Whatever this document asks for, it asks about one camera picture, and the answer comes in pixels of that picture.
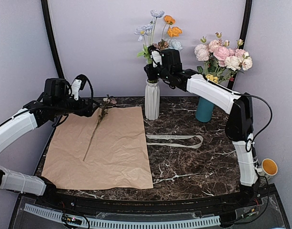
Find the pale blue daisy stem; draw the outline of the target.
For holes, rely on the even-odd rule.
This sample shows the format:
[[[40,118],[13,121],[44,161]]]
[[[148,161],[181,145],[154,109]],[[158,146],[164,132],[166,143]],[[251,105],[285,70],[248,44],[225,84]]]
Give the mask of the pale blue daisy stem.
[[[153,38],[158,18],[162,18],[165,14],[163,10],[151,10],[152,20],[144,25],[136,28],[134,34],[138,35],[138,41],[143,41],[142,51],[137,54],[137,57],[143,56],[146,59],[146,63],[152,63],[148,48],[153,44]]]

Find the orange poppy flower stem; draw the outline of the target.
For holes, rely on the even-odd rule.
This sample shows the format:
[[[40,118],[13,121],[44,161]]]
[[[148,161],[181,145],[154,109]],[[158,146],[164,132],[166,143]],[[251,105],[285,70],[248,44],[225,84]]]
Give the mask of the orange poppy flower stem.
[[[182,34],[182,29],[174,26],[176,20],[172,16],[165,15],[163,20],[165,25],[162,30],[161,39],[179,37]]]

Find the peach wrapping paper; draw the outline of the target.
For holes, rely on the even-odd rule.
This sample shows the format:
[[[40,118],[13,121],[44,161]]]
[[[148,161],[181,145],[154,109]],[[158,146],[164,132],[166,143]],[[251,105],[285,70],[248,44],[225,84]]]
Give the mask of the peach wrapping paper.
[[[70,115],[58,126],[42,176],[57,188],[153,187],[141,107],[111,108],[101,122]]]

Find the pink white rose stem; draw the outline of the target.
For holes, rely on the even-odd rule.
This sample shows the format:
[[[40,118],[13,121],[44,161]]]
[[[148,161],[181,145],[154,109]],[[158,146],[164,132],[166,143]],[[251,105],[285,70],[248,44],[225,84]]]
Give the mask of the pink white rose stem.
[[[153,43],[153,46],[159,49],[160,51],[162,51],[162,50],[168,49],[169,44],[164,39],[161,39],[161,41],[159,41],[158,43]]]

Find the light blue peony stem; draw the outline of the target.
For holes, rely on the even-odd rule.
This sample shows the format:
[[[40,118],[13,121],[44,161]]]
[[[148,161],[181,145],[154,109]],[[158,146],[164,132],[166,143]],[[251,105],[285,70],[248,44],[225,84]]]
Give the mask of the light blue peony stem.
[[[181,51],[183,49],[182,43],[178,40],[170,40],[169,49]]]

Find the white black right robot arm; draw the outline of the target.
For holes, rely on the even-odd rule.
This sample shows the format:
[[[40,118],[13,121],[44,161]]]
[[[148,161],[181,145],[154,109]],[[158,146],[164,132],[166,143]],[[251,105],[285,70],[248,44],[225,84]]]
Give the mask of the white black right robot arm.
[[[146,48],[151,63],[144,67],[149,80],[162,79],[171,89],[196,94],[220,107],[229,118],[225,127],[232,141],[240,169],[240,193],[236,202],[248,206],[255,199],[260,185],[259,165],[253,146],[252,98],[248,93],[240,94],[206,78],[205,74],[192,69],[184,70],[180,53],[175,49],[159,50],[154,45]]]

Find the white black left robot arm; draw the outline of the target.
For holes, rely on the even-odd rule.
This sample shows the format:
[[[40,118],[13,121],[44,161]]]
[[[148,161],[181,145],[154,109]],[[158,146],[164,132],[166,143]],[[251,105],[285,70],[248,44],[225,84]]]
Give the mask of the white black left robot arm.
[[[0,124],[0,154],[20,137],[48,121],[69,114],[91,117],[99,108],[93,97],[81,98],[79,92],[91,84],[87,76],[78,75],[73,83],[61,78],[45,81],[44,91],[37,100],[25,104],[16,114]],[[50,208],[57,208],[60,196],[56,186],[44,177],[29,176],[0,166],[0,189],[41,196]]]

